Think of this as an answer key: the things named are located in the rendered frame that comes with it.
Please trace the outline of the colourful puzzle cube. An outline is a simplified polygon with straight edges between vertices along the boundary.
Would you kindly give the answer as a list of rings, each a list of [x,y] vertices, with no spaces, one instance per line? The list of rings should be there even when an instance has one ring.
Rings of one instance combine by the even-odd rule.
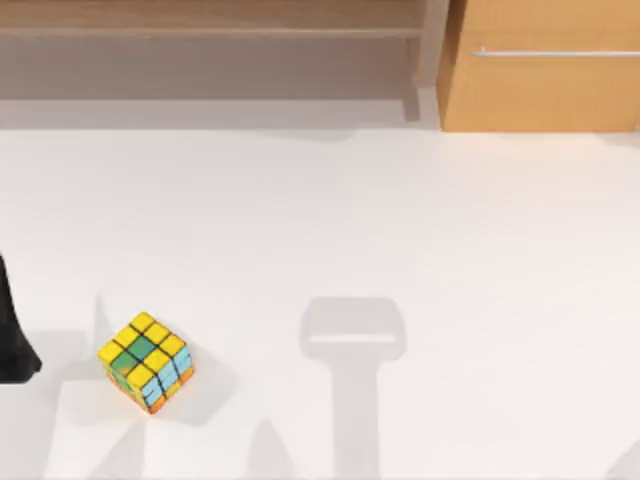
[[[110,381],[151,415],[195,372],[188,344],[147,312],[137,314],[96,356]]]

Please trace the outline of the open wooden shelf unit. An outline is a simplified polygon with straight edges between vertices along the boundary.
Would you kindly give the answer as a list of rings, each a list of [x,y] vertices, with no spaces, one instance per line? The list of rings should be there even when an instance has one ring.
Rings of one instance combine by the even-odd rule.
[[[449,0],[0,0],[0,129],[440,126]]]

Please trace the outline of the wooden cupboard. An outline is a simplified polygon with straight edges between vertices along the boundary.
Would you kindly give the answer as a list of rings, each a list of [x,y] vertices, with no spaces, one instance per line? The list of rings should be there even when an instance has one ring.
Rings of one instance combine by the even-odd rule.
[[[450,0],[437,77],[447,132],[640,127],[640,58],[485,58],[488,50],[640,51],[640,0]]]

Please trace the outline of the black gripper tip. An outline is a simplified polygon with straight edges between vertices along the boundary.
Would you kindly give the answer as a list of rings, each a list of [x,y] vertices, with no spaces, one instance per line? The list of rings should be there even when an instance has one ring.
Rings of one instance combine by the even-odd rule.
[[[0,254],[0,384],[27,383],[41,368],[42,361],[20,326]]]

